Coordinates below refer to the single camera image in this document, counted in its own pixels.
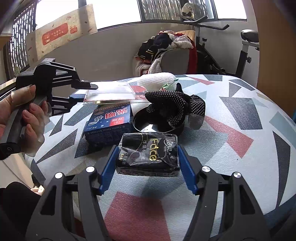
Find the bike seat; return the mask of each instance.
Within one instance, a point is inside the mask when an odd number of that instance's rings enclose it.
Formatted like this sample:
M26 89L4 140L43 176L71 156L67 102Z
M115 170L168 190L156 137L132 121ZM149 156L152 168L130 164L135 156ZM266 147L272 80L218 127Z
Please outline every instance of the bike seat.
M241 37L243 40L248 42L259 43L259 35L258 32L251 29L245 29L241 31Z

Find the table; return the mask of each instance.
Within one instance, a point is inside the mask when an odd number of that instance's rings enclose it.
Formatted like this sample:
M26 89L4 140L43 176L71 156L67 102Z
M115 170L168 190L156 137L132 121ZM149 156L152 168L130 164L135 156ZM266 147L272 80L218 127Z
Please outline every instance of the table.
M179 75L184 93L206 102L199 130L185 124L178 143L217 173L239 171L253 191L269 227L296 202L296 124L271 99L241 79L222 75ZM88 149L82 137L94 106L78 103L70 113L51 117L45 143L27 164L46 187L57 172L77 174L109 153ZM139 107L132 106L134 113ZM78 199L74 196L74 210ZM138 177L115 172L99 205L116 241L183 240L196 207L179 177ZM223 193L219 192L212 236L219 230Z

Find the white fluffy cloth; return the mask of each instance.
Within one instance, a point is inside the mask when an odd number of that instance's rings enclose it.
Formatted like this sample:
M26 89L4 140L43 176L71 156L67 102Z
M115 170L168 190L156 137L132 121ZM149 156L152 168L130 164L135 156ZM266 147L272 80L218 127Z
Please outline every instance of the white fluffy cloth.
M176 77L171 73L144 74L141 77L133 78L128 82L137 81L137 85L145 87L148 91L158 91L170 82L174 82Z
M193 45L190 41L190 39L186 35L182 35L180 37L177 37L173 34L168 34L170 36L170 39L173 41L166 50L169 49L192 49ZM161 67L160 67L160 61L161 57L164 53L162 53L157 59L155 59L148 71L148 74L153 74L153 73L160 73L162 72Z
M142 63L142 61L136 60L136 67L134 67L134 77L140 77L142 74L142 70L149 70L151 67L150 64Z
M162 72L161 67L160 67L160 61L161 61L161 56L162 55L163 54L161 54L159 58L155 59L152 62L151 66L150 66L150 68L148 70L148 74L154 74L154 73L161 73Z

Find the clothes pile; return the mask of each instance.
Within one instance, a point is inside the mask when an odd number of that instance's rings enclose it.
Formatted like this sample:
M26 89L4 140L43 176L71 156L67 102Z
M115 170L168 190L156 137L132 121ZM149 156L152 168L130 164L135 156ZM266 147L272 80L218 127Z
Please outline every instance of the clothes pile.
M134 76L162 72L160 61L162 55L170 49L189 49L189 62L185 74L196 74L197 53L194 42L183 34L173 31L159 32L155 37L142 43L134 60Z

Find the red cloth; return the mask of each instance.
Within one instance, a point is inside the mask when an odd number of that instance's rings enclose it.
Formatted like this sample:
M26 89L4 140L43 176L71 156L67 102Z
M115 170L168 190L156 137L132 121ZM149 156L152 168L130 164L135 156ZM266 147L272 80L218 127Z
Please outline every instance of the red cloth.
M184 34L174 34L177 37L180 37ZM193 49L189 49L189 60L186 74L196 74L197 72L197 52L194 42L190 39L190 42L193 46Z

